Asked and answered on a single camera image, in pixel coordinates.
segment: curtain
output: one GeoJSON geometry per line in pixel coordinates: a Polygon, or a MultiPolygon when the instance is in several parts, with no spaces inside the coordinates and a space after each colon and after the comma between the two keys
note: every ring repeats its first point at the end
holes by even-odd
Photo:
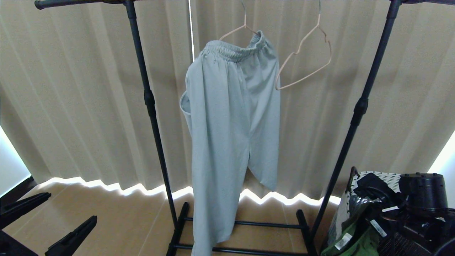
{"type": "MultiPolygon", "coordinates": [[[[248,25],[262,30],[280,62],[317,21],[318,1],[244,0],[248,25]]],[[[240,1],[191,0],[194,53],[243,24],[240,1]]],[[[389,1],[322,1],[333,49],[325,69],[282,91],[277,192],[320,198],[363,90],[389,1]]],[[[0,6],[0,122],[38,182],[81,176],[126,189],[163,183],[125,8],[87,4],[37,10],[0,6]]],[[[191,185],[191,137],[178,106],[192,61],[188,0],[137,1],[147,71],[172,189],[191,185]]],[[[426,172],[455,129],[455,6],[402,5],[343,166],[426,172]]],[[[251,33],[226,41],[246,46],[251,33]]],[[[282,84],[328,60],[316,31],[288,62],[282,84]]],[[[245,187],[267,191],[247,175],[245,187]]]]}

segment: empty hanger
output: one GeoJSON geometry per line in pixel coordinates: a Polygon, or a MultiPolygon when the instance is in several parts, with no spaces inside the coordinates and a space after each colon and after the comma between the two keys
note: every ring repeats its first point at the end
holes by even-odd
{"type": "Polygon", "coordinates": [[[256,35],[259,36],[259,34],[258,34],[256,31],[254,31],[254,30],[251,29],[249,26],[247,26],[247,9],[245,8],[245,4],[243,3],[243,0],[241,0],[241,1],[242,1],[243,10],[244,10],[244,12],[245,12],[243,26],[238,27],[238,28],[234,29],[233,31],[231,31],[231,32],[229,32],[229,33],[227,33],[227,34],[225,34],[224,36],[222,36],[222,37],[220,38],[220,41],[222,41],[222,40],[223,40],[225,37],[227,37],[228,35],[230,35],[230,34],[232,34],[232,33],[234,33],[234,32],[237,32],[237,31],[241,30],[242,28],[246,28],[246,29],[250,30],[251,32],[253,32],[254,34],[256,34],[256,35]]]}
{"type": "Polygon", "coordinates": [[[316,72],[318,72],[319,70],[325,68],[328,64],[330,64],[330,61],[332,60],[332,46],[330,45],[330,41],[327,40],[327,34],[325,33],[325,31],[321,28],[321,26],[319,25],[319,22],[321,21],[321,0],[319,0],[319,15],[318,15],[318,23],[317,25],[300,41],[300,44],[298,45],[298,49],[297,49],[297,52],[293,52],[291,53],[288,58],[284,61],[283,65],[281,66],[276,78],[275,78],[275,89],[277,90],[281,90],[281,89],[284,89],[284,88],[288,88],[296,83],[299,83],[305,79],[307,79],[308,77],[312,76],[313,74],[315,74],[316,72]],[[308,38],[309,35],[311,35],[311,33],[313,33],[316,29],[319,29],[321,30],[321,32],[324,34],[324,41],[326,43],[329,44],[329,50],[330,50],[330,58],[329,58],[329,61],[327,62],[327,64],[325,64],[324,66],[320,67],[319,69],[317,69],[316,71],[312,72],[311,74],[305,76],[304,78],[298,80],[298,81],[295,81],[293,83],[290,83],[286,86],[282,86],[282,87],[278,87],[278,79],[280,78],[280,74],[281,74],[281,71],[283,71],[283,68],[284,66],[286,65],[286,63],[289,61],[289,59],[293,56],[293,55],[297,55],[300,53],[300,48],[302,48],[302,44],[303,42],[308,38]]]}

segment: curtain fold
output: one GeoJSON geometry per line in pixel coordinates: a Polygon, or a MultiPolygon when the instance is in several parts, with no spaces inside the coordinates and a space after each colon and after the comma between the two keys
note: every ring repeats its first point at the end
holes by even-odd
{"type": "MultiPolygon", "coordinates": [[[[244,0],[280,62],[317,22],[318,1],[244,0]]],[[[192,62],[188,0],[135,2],[172,189],[191,185],[191,137],[178,99],[192,62]]],[[[320,198],[349,128],[389,1],[322,1],[329,66],[282,91],[277,192],[320,198]]],[[[243,23],[240,1],[191,0],[195,56],[243,23]]],[[[402,5],[337,192],[361,171],[426,172],[455,129],[455,6],[402,5]]],[[[163,183],[124,6],[37,10],[0,5],[0,124],[38,182],[81,176],[123,189],[163,183]]],[[[251,32],[225,41],[246,46],[251,32]]],[[[282,85],[328,60],[316,31],[283,70],[282,85]]],[[[247,175],[245,187],[267,191],[247,175]]]]}

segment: pants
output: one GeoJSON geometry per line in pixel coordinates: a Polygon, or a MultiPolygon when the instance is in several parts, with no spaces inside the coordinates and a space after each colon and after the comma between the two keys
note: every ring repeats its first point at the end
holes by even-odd
{"type": "Polygon", "coordinates": [[[180,107],[192,136],[193,256],[229,239],[245,172],[274,190],[280,93],[274,48],[259,31],[247,48],[207,43],[189,67],[180,107]]]}

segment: white label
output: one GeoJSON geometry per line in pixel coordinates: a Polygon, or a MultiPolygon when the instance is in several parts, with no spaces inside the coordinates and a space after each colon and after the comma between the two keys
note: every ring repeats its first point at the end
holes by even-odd
{"type": "Polygon", "coordinates": [[[398,206],[392,206],[392,207],[389,207],[389,208],[382,209],[382,212],[396,210],[396,209],[399,209],[398,206]]]}
{"type": "Polygon", "coordinates": [[[344,234],[343,238],[335,244],[335,248],[341,250],[351,240],[352,236],[349,233],[344,234]]]}
{"type": "Polygon", "coordinates": [[[370,221],[370,223],[371,223],[371,225],[373,225],[373,227],[379,232],[379,234],[382,237],[387,236],[387,233],[381,228],[381,226],[379,226],[379,224],[375,220],[370,221]]]}

